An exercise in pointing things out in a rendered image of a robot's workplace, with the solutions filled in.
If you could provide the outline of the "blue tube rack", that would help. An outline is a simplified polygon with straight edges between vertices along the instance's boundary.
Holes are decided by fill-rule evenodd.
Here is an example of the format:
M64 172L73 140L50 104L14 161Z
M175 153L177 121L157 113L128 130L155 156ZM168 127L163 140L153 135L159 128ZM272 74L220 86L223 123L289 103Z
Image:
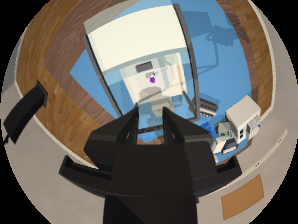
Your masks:
M213 133L212 133L212 129L211 129L211 126L210 126L209 122L206 122L206 123L200 125L200 127L205 128L206 130L210 131L210 133L212 134L212 137L214 138Z

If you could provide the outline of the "blue flat mat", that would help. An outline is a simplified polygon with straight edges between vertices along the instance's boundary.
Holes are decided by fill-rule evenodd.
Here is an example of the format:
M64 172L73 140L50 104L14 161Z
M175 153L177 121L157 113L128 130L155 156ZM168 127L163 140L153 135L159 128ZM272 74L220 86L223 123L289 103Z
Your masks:
M213 118L200 115L202 125L209 122L215 139L215 125L225 119L226 110L248 95L251 84L246 58L227 15L216 0L171 0L178 3L190 33L199 82L200 98L218 106ZM118 118L94 71L86 49L70 74L114 118Z

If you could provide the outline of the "clear test tube with liquid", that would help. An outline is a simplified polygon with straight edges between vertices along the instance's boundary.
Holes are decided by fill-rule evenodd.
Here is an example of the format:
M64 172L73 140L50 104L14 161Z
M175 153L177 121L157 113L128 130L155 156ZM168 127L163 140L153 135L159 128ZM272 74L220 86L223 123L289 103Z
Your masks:
M155 82L154 74L151 74L151 76L150 76L150 82L151 83L154 83Z

